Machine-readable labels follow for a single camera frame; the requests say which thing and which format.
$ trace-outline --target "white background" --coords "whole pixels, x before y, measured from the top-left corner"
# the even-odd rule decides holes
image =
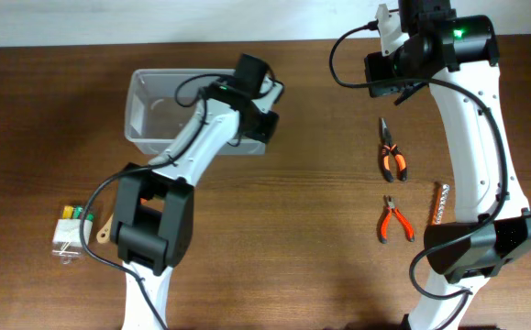
[[[397,0],[0,0],[0,46],[336,39]],[[531,33],[531,0],[452,0],[498,34]],[[359,37],[377,37],[361,32]]]

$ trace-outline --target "wooden table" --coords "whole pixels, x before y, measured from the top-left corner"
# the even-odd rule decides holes
[[[453,184],[444,127],[424,90],[394,97],[337,86],[332,41],[151,44],[0,49],[0,329],[117,329],[125,275],[91,259],[61,265],[51,238],[67,203],[127,162],[145,163],[123,134],[139,68],[229,68],[242,51],[268,61],[287,86],[278,131],[262,157],[218,157],[195,196],[193,243],[171,280],[174,328],[341,328],[399,324],[416,305],[408,265],[422,248],[435,182]],[[531,36],[502,37],[501,98],[519,180],[531,203]],[[363,80],[379,40],[337,55],[345,80]],[[407,183],[378,169],[384,116],[410,168]],[[103,193],[94,230],[112,212]],[[376,235],[385,194],[416,229]],[[445,221],[453,221],[454,198]],[[92,248],[117,260],[116,247]],[[418,271],[426,280],[427,263]],[[475,298],[464,325],[531,329],[531,253]]]

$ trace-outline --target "wooden surface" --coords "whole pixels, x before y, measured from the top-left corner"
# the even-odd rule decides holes
[[[531,204],[531,37],[501,38],[501,98],[518,178]],[[428,90],[394,97],[340,88],[331,41],[0,49],[0,329],[117,329],[125,275],[91,259],[61,265],[51,238],[61,206],[84,201],[127,162],[145,163],[123,134],[131,73],[227,68],[245,51],[268,61],[287,91],[263,157],[218,157],[195,196],[193,243],[171,280],[174,328],[340,328],[399,324],[419,294],[407,271],[422,248],[436,181],[453,184],[444,127]],[[345,80],[363,79],[379,40],[337,55]],[[378,169],[384,116],[409,164],[407,183]],[[116,186],[104,192],[112,213]],[[410,219],[376,235],[384,194]],[[454,191],[445,211],[453,220]],[[93,249],[116,260],[116,247]],[[418,271],[426,280],[427,264]],[[531,253],[475,298],[464,325],[531,329]]]

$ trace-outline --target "orange-handled pliers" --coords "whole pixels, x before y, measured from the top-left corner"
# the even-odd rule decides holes
[[[383,140],[383,148],[382,148],[382,154],[380,155],[380,163],[382,165],[383,170],[383,176],[385,177],[385,180],[388,182],[393,182],[393,176],[390,172],[390,152],[395,157],[395,161],[397,162],[397,167],[399,170],[399,177],[401,181],[408,180],[408,169],[405,165],[405,159],[404,155],[400,152],[400,150],[397,148],[397,145],[393,144],[392,141],[392,134],[390,133],[390,130],[387,129],[387,124],[385,124],[385,119],[382,118],[382,140]]]
[[[410,222],[400,213],[400,210],[395,207],[395,201],[391,196],[384,196],[385,202],[387,205],[385,206],[385,209],[387,210],[387,214],[382,220],[382,230],[381,230],[381,237],[380,241],[383,244],[387,244],[387,225],[390,224],[390,219],[392,218],[392,213],[395,214],[395,217],[397,220],[404,226],[405,230],[405,236],[410,242],[414,242],[414,229],[412,228],[412,225],[410,225]]]

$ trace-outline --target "red and black pliers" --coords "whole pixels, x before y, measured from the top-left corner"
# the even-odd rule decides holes
[[[395,217],[397,220],[404,226],[405,230],[405,237],[410,241],[414,242],[414,229],[412,228],[412,225],[410,222],[400,213],[400,210],[395,207],[395,202],[393,201],[393,198],[391,196],[383,196],[385,198],[385,202],[387,205],[385,205],[385,210],[387,213],[385,214],[385,217],[382,219],[382,228],[380,232],[380,241],[383,244],[387,244],[387,225],[390,224],[390,219],[392,218],[392,214],[395,214]]]
[[[397,162],[399,178],[401,181],[408,180],[408,169],[405,166],[404,155],[397,148],[397,145],[393,144],[392,134],[390,130],[387,129],[387,124],[385,124],[385,119],[382,118],[382,154],[380,155],[380,164],[383,170],[383,176],[388,182],[393,182],[393,176],[390,172],[390,152],[395,156],[395,161]]]

